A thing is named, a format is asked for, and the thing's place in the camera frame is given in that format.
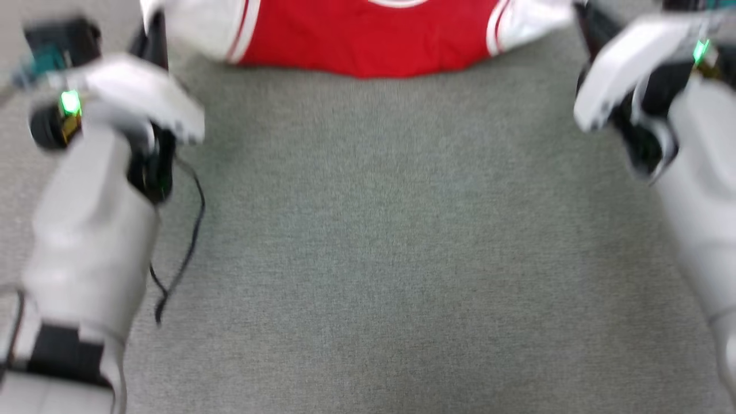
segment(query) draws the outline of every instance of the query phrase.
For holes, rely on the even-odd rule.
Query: wire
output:
[[[5,377],[5,372],[10,368],[10,365],[15,360],[15,342],[18,340],[18,334],[21,331],[23,313],[26,309],[26,294],[19,286],[15,284],[4,285],[0,288],[0,292],[4,293],[5,290],[11,289],[15,290],[15,294],[18,295],[18,311],[15,313],[15,322],[13,323],[13,330],[10,333],[10,341],[7,344],[5,361],[0,365],[0,382]]]
[[[159,326],[161,325],[163,310],[166,308],[166,304],[169,302],[169,298],[184,278],[184,272],[186,271],[187,266],[189,266],[189,262],[191,262],[192,256],[194,256],[194,251],[197,248],[197,239],[199,238],[199,227],[202,224],[202,219],[205,217],[205,211],[207,209],[207,203],[205,202],[205,192],[202,190],[202,184],[199,182],[199,178],[197,177],[197,173],[194,171],[194,168],[192,168],[191,165],[187,164],[184,160],[179,158],[178,155],[174,156],[174,161],[176,162],[177,166],[181,168],[184,173],[189,175],[194,180],[194,183],[197,185],[200,205],[199,214],[197,215],[197,221],[194,222],[194,229],[191,232],[189,249],[187,249],[184,260],[179,267],[179,271],[177,272],[176,276],[174,276],[174,279],[171,281],[171,284],[168,288],[165,288],[158,276],[156,276],[156,272],[153,270],[153,265],[151,265],[150,267],[151,277],[153,278],[154,283],[156,283],[158,288],[161,290],[161,298],[158,300],[155,310],[156,324]]]
[[[158,286],[158,289],[161,291],[161,295],[162,296],[169,296],[169,291],[166,290],[165,287],[163,287],[163,283],[161,283],[161,280],[156,275],[156,271],[153,270],[153,263],[151,263],[149,265],[149,268],[148,269],[151,272],[151,279],[153,279],[153,283],[155,283],[156,286]]]

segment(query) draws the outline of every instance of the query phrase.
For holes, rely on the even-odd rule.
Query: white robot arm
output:
[[[163,16],[156,24],[163,32]],[[165,42],[151,33],[148,41]],[[176,144],[205,134],[202,106],[162,67],[165,56],[154,64],[141,55],[52,75],[84,97],[66,118],[81,120],[81,131],[59,143],[68,148],[35,212],[17,335],[0,342],[10,356],[0,413],[126,411],[124,349],[146,290],[157,204],[171,190],[149,170],[170,177]]]
[[[632,163],[649,165],[638,172],[662,202],[680,268],[714,334],[721,380],[736,403],[736,91],[702,61],[715,60],[705,56],[706,39],[725,15],[668,13],[616,33],[601,13],[578,5],[592,64],[579,82],[575,119],[584,131],[612,119]],[[668,84],[659,91],[662,77]],[[641,151],[651,146],[648,155]]]

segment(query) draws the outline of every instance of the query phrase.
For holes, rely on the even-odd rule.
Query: red shirt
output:
[[[241,25],[231,61],[357,77],[409,77],[464,69],[486,59],[508,4],[507,0],[414,0],[419,4],[390,7],[379,3],[402,0],[250,1],[260,2],[255,29],[244,56],[235,56],[239,39],[249,35]],[[493,13],[497,5],[499,10]]]

